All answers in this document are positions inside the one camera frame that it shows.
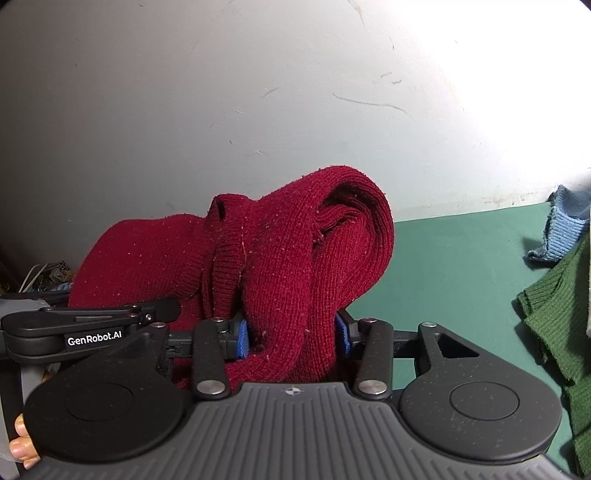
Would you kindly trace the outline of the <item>person's left hand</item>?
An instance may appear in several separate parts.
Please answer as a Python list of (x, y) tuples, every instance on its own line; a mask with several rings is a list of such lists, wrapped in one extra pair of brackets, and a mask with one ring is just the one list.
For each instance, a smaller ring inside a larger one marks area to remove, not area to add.
[(40, 456), (26, 429), (23, 414), (18, 415), (15, 419), (14, 428), (17, 438), (9, 442), (9, 451), (18, 463), (29, 470), (40, 461)]

